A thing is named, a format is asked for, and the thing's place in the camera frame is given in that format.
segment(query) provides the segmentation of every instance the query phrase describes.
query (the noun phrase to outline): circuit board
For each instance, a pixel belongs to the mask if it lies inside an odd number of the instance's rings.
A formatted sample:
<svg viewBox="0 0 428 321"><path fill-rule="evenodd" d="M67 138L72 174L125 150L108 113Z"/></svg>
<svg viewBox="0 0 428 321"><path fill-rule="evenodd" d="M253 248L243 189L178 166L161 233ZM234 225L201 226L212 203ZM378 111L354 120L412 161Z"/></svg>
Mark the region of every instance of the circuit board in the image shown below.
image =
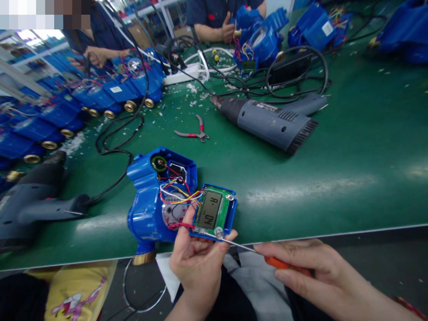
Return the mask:
<svg viewBox="0 0 428 321"><path fill-rule="evenodd" d="M208 233L215 238L215 229L225 225L230 212L230 205L236 202L234 192L218 186L205 184L201 197L202 206L198 208L193 224L195 233Z"/></svg>

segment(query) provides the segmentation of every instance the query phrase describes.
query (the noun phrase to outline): dark blue shirt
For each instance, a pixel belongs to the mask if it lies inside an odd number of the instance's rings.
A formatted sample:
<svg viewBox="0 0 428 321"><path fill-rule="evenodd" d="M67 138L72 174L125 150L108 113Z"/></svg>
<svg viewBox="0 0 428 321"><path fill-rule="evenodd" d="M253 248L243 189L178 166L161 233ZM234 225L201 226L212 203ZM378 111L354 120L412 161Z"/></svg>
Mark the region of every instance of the dark blue shirt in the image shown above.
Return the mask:
<svg viewBox="0 0 428 321"><path fill-rule="evenodd" d="M110 12L112 17L115 17L115 14L112 13L109 8L107 8L107 10ZM79 41L76 41L71 30L64 29L62 33L67 38L70 48L81 54L86 51L87 46L107 48L111 50L134 48L134 46L122 36L104 9L98 3L91 7L91 30L95 41L89 38L89 36L82 30L76 30Z"/></svg>
<svg viewBox="0 0 428 321"><path fill-rule="evenodd" d="M228 11L235 17L242 5L257 9L262 3L263 0L187 0L187 24L221 28Z"/></svg>

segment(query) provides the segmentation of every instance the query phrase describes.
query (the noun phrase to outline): blue water meter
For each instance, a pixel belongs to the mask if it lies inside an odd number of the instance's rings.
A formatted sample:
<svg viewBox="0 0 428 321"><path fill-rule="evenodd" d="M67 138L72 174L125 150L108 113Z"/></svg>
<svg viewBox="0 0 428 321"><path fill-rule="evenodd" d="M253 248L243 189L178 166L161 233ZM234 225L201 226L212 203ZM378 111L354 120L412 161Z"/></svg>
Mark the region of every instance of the blue water meter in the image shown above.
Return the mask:
<svg viewBox="0 0 428 321"><path fill-rule="evenodd" d="M134 160L127 170L136 189L128 212L128 228L138 240L134 265L152 261L155 243L174 242L182 225L207 239L216 239L220 229L230 233L238 203L233 190L206 183L198 189L196 163L165 147ZM196 209L192 225L182 223L189 206Z"/></svg>

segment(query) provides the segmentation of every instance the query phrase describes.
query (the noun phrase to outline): screwdriver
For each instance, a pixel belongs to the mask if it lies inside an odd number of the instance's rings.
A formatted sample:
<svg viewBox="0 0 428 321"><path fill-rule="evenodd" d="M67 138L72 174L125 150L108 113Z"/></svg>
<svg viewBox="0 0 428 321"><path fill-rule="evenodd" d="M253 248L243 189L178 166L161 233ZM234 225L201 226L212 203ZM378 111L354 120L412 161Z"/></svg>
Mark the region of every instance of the screwdriver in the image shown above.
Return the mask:
<svg viewBox="0 0 428 321"><path fill-rule="evenodd" d="M199 233L199 234L204 234L204 235L206 235L206 236L213 237L213 235L211 235L211 234L209 234L209 233L206 233L206 232L199 232L199 231L198 231L198 233ZM223 242L229 243L230 245L235 245L236 247L240 247L240 248L246 249L246 250L248 250L248 251L251 251L251 252L257 253L258 255L261 255L259 252L257 252L256 250L252 249L251 247L246 247L246 246L244 246L244 245L241 245L241 244L238 244L238 243L235 243L235 242L232 242L232 241L226 240L225 238L223 238L223 232L217 233L216 238L217 238L219 241L223 241ZM304 274L304 275L306 275L306 276L309 276L309 277L312 277L312 278L313 278L313 275L311 274L311 272L310 272L308 269L306 269L306 268L304 268L304 267L297 267L297 266L294 266L294 265L291 265L291 264L285 263L285 262L283 262L283 261L281 261L281 260L277 259L276 257L273 257L273 256L265 256L265 257L264 257L264 261L265 261L267 264L269 264L269 265L273 266L274 268L277 268L277 269L280 269L280 270L287 270L287 269L291 269L291 270L294 270L294 271L300 272L300 273L302 273L302 274Z"/></svg>

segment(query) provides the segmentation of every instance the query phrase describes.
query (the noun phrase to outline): pliers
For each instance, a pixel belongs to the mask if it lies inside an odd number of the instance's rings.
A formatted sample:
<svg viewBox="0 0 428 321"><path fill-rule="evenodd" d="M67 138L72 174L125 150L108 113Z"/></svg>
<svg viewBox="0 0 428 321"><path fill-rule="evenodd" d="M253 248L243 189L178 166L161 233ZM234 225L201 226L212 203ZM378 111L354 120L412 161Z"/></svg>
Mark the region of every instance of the pliers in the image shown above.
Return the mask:
<svg viewBox="0 0 428 321"><path fill-rule="evenodd" d="M201 142L205 143L205 138L206 139L210 139L209 136L204 133L204 122L202 120L202 118L196 114L196 117L199 119L199 128L201 130L201 132L199 134L184 134L184 133L180 133L179 131L174 131L174 133L176 133L177 135L181 136L181 137L197 137L201 140Z"/></svg>

